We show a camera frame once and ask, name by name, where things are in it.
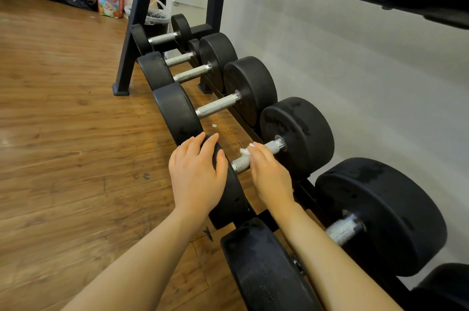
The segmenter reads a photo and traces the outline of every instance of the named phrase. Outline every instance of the dumbbell rack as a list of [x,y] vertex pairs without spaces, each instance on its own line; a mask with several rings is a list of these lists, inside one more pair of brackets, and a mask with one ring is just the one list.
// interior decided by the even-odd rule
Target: dumbbell rack
[[[155,36],[163,33],[158,33],[161,26],[147,26],[145,25],[145,18],[150,0],[134,0],[132,5],[131,14],[128,21],[127,31],[120,56],[119,69],[117,73],[116,82],[113,85],[113,92],[115,96],[128,96],[129,84],[132,77],[132,71],[136,59],[140,56],[137,45],[135,44],[130,33],[130,27],[134,24],[141,24],[144,26],[147,35]],[[220,31],[221,15],[223,9],[223,0],[208,0],[206,23],[191,28],[194,38],[201,39],[202,37]],[[469,28],[469,18],[467,21],[467,28]],[[169,50],[182,49],[177,47],[175,41],[163,43],[155,47],[158,52],[167,52]],[[212,92],[216,97],[222,98],[224,95],[220,93],[213,83],[206,76],[200,78],[200,88],[205,93]],[[251,128],[241,116],[233,109],[228,108],[232,116],[238,121],[243,129],[248,133],[253,141],[262,142],[260,138],[260,130]],[[321,208],[316,204],[315,188],[307,179],[302,181],[293,182],[295,200],[304,208],[310,209],[320,222],[327,226],[333,221],[326,216]],[[272,230],[278,229],[275,220],[268,210],[260,213],[258,217]],[[402,282],[393,275],[385,266],[381,258],[375,252],[371,242],[367,239],[366,234],[358,235],[344,247],[344,250],[349,254],[357,264],[370,276],[377,284],[379,284],[403,309],[409,309],[409,290],[402,284]]]

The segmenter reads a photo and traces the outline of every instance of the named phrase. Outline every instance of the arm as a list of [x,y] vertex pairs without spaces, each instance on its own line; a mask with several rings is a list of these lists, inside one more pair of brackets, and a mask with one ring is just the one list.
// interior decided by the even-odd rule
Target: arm
[[259,198],[302,261],[326,310],[401,310],[293,199],[290,174],[262,144],[248,147]]
[[217,169],[212,155],[218,134],[202,146],[205,133],[181,144],[171,155],[174,211],[153,231],[113,262],[63,310],[151,310],[178,264],[191,237],[225,188],[228,161],[222,150]]

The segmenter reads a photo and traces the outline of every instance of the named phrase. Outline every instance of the forearm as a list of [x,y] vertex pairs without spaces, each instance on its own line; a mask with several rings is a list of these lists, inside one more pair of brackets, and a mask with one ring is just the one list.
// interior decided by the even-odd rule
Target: forearm
[[297,203],[271,210],[328,311],[400,310]]
[[198,227],[198,220],[198,217],[174,210],[93,280],[64,310],[155,310]]

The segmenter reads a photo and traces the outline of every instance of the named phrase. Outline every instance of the hand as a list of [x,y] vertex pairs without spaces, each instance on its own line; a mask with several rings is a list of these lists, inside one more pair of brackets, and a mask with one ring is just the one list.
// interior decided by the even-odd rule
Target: hand
[[225,189],[228,160],[223,150],[217,154],[217,169],[212,156],[218,141],[215,133],[200,147],[205,132],[189,138],[177,147],[169,159],[175,210],[195,215],[200,224],[218,204]]
[[271,213],[295,202],[290,173],[273,157],[272,152],[261,143],[248,147],[252,181],[261,201]]

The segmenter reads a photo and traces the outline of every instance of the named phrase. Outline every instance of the white plastic bag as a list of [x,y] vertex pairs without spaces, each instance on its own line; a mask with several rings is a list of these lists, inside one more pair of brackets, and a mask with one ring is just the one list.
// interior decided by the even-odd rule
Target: white plastic bag
[[[130,16],[131,6],[125,6],[124,11],[127,16]],[[145,24],[165,24],[169,23],[170,14],[169,11],[166,9],[166,6],[160,0],[153,1],[148,6],[148,15],[145,20]]]

